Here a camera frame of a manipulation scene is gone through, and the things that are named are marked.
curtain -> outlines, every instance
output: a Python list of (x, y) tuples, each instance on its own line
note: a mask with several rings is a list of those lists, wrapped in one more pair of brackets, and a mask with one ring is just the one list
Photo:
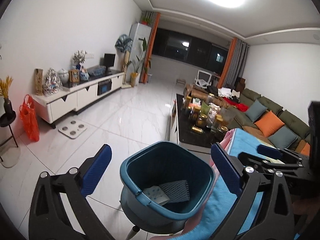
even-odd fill
[(233, 88), (237, 77), (242, 77), (247, 60), (249, 45), (238, 38), (233, 38), (227, 60), (218, 83), (218, 88)]
[[(143, 62), (143, 67), (145, 68), (145, 67), (149, 67), (148, 60), (151, 59), (153, 43), (155, 41), (156, 31), (157, 31), (158, 23), (159, 23), (159, 19), (160, 19), (160, 13), (145, 11), (145, 12), (142, 13), (141, 19), (143, 17), (149, 17), (151, 19), (151, 24), (149, 26), (152, 28), (151, 29), (150, 38), (149, 38), (149, 42), (148, 42), (148, 48), (147, 48), (147, 51), (146, 51), (146, 56), (145, 56), (144, 62)], [(148, 75), (144, 71), (144, 68), (141, 71), (140, 82), (146, 83), (147, 79), (148, 79)]]

white chair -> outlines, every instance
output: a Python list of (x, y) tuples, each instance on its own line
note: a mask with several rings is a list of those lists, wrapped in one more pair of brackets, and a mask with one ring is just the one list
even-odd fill
[(206, 89), (208, 86), (211, 86), (212, 75), (206, 71), (198, 70), (198, 75), (195, 78), (196, 86)]

black vase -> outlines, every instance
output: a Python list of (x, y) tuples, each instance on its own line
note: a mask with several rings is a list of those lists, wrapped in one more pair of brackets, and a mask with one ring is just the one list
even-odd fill
[(9, 100), (9, 98), (4, 98), (4, 111), (7, 114), (7, 118), (10, 119), (11, 117), (13, 117), (13, 109), (12, 109), (12, 105), (11, 105), (11, 101)]

sofa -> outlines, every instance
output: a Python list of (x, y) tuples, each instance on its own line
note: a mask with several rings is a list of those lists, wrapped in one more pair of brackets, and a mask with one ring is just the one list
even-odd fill
[[(297, 139), (288, 147), (288, 149), (308, 155), (308, 153), (305, 152), (304, 148), (307, 143), (308, 145), (310, 145), (311, 136), (309, 133), (309, 126), (305, 124), (301, 119), (290, 113), (288, 110), (283, 110), (283, 107), (279, 104), (275, 103), (269, 98), (266, 98), (265, 96), (261, 96), (261, 94), (255, 91), (244, 89), (239, 97), (239, 102), (249, 107), (255, 102), (255, 100), (258, 100), (263, 106), (267, 108), (266, 112), (272, 111), (284, 123), (285, 127), (290, 129), (295, 135), (297, 135)], [(228, 125), (229, 129), (241, 128), (246, 132), (252, 134), (256, 138), (273, 146), (269, 139), (263, 135), (262, 131), (259, 130), (257, 125), (252, 122), (244, 112), (241, 112), (237, 108), (229, 105), (222, 98), (216, 98), (214, 103), (234, 112), (235, 118)]]

wall outlet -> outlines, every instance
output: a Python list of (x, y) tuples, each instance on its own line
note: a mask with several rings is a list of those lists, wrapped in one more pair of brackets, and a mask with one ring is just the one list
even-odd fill
[(87, 53), (87, 54), (85, 55), (85, 58), (86, 58), (86, 59), (94, 58), (94, 53)]

